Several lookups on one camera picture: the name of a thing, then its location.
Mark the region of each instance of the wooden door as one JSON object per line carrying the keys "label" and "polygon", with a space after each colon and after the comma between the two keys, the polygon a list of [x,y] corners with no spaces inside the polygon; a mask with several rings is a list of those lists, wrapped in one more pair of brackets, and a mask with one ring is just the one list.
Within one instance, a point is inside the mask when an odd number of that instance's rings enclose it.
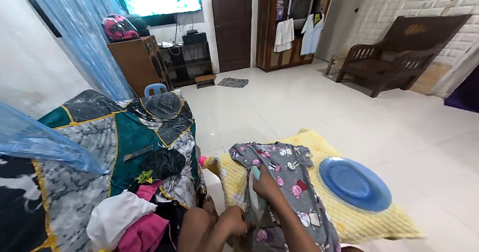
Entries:
{"label": "wooden door", "polygon": [[219,71],[249,68],[251,0],[212,0]]}

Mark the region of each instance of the yellow knitted mat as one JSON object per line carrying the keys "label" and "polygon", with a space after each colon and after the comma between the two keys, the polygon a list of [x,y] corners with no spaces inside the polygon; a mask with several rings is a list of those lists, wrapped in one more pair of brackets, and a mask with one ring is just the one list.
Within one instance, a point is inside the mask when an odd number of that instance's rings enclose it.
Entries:
{"label": "yellow knitted mat", "polygon": [[[319,166],[325,158],[342,157],[342,154],[316,132],[301,129],[298,134],[278,141],[310,149],[314,167],[308,168],[309,178],[326,206],[341,243],[358,244],[380,238],[424,237],[406,212],[394,203],[382,212],[369,212],[351,206],[334,195],[321,179]],[[243,202],[247,173],[242,165],[234,162],[228,154],[218,154],[207,158],[205,166],[219,176],[226,206]]]}

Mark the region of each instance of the blue curtain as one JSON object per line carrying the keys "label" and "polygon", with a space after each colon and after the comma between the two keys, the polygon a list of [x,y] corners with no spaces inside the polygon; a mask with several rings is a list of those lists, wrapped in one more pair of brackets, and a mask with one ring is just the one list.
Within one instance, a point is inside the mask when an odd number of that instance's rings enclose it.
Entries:
{"label": "blue curtain", "polygon": [[3,102],[0,102],[0,154],[62,161],[74,169],[108,173],[106,165],[85,148]]}
{"label": "blue curtain", "polygon": [[123,72],[106,46],[102,19],[122,14],[115,0],[36,0],[62,34],[66,46],[107,97],[133,99]]}

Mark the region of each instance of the old crt television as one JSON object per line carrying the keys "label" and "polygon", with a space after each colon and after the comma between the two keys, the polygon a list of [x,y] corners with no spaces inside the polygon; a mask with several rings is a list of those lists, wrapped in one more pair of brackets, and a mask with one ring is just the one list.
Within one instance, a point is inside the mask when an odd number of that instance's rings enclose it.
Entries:
{"label": "old crt television", "polygon": [[293,19],[295,27],[303,27],[312,6],[313,0],[289,0],[288,19]]}

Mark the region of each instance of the pink ball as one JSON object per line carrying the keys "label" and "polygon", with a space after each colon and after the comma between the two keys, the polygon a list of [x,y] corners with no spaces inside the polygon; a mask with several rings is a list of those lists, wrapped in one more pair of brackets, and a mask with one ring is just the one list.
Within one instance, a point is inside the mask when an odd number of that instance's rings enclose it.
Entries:
{"label": "pink ball", "polygon": [[206,161],[206,160],[207,160],[207,157],[205,157],[205,156],[200,157],[200,165],[201,165],[201,167],[203,167],[203,166],[205,165],[205,161]]}

